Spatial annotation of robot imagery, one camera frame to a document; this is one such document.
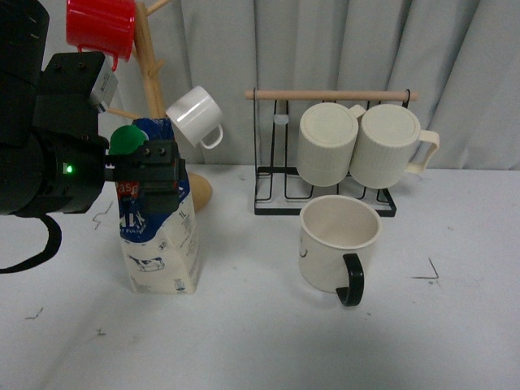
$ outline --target green led light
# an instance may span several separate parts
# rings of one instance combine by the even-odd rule
[[[63,163],[63,174],[70,175],[71,173],[74,173],[74,167],[72,165],[69,165],[64,162]]]

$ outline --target milk carton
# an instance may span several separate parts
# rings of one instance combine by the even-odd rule
[[[132,124],[140,129],[143,140],[173,138],[169,119],[137,119]],[[121,153],[117,145],[110,145],[112,150]],[[171,214],[146,213],[139,186],[138,182],[116,183],[121,248],[133,291],[194,293],[200,275],[199,241],[189,181],[179,181],[180,204]]]

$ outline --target mug rack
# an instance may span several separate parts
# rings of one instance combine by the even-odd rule
[[[254,213],[255,215],[299,215],[301,208],[312,198],[326,194],[341,194],[355,197],[374,208],[381,217],[394,217],[397,206],[388,188],[372,189],[361,186],[350,174],[339,184],[331,187],[315,187],[306,183],[298,174],[295,166],[288,165],[289,102],[402,102],[408,108],[410,102],[418,100],[418,93],[406,91],[296,91],[296,90],[249,90],[245,98],[253,100],[253,138],[254,138]],[[269,165],[259,162],[258,152],[258,101],[273,101],[271,145]],[[275,164],[275,143],[283,137],[284,164]]]

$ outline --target cream mug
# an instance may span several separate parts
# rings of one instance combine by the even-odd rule
[[[304,112],[297,146],[297,170],[304,181],[328,187],[347,176],[358,116],[364,113],[361,106],[348,109],[337,103],[319,103]]]
[[[344,306],[359,305],[363,267],[381,234],[379,215],[358,199],[326,195],[301,209],[300,223],[301,275],[318,290],[337,293]]]
[[[410,162],[418,141],[431,143],[430,149],[422,162]],[[362,116],[350,174],[368,188],[385,189],[397,183],[406,171],[423,172],[439,146],[439,134],[421,130],[410,110],[381,104]]]

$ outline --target white mug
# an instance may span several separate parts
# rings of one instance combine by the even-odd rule
[[[301,117],[297,170],[307,183],[327,187],[340,183],[349,173],[358,136],[361,106],[350,110],[337,103],[319,103]]]
[[[215,100],[200,86],[173,103],[166,114],[193,146],[200,143],[206,149],[213,149],[223,138],[223,113]],[[216,128],[219,130],[219,137],[207,145],[203,138]]]
[[[342,195],[316,197],[300,213],[300,272],[309,284],[337,293],[345,306],[362,299],[364,271],[382,230],[366,203]]]
[[[410,162],[417,141],[430,142],[431,146],[424,161]],[[381,104],[362,116],[350,174],[368,188],[385,189],[397,183],[405,171],[423,172],[439,146],[439,134],[421,130],[410,110]]]

